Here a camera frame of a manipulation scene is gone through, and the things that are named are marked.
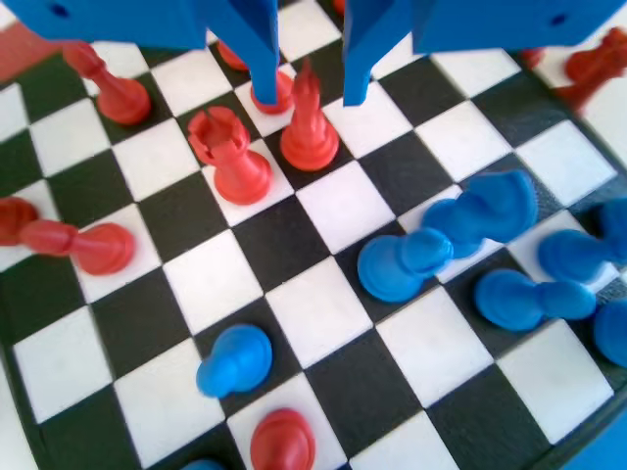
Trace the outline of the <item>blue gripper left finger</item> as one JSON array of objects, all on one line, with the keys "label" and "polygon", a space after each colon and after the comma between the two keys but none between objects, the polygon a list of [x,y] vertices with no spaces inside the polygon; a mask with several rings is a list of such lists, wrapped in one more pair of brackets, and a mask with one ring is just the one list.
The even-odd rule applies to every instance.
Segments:
[{"label": "blue gripper left finger", "polygon": [[277,3],[237,0],[15,0],[12,12],[50,40],[202,49],[211,31],[247,66],[256,98],[277,102]]}]

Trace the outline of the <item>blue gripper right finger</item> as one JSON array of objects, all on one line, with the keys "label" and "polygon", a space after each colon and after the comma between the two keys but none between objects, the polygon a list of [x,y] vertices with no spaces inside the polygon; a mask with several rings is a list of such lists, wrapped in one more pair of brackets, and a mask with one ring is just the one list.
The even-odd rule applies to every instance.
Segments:
[{"label": "blue gripper right finger", "polygon": [[407,35],[417,55],[571,46],[623,5],[614,0],[348,1],[344,104],[363,103],[372,68]]}]

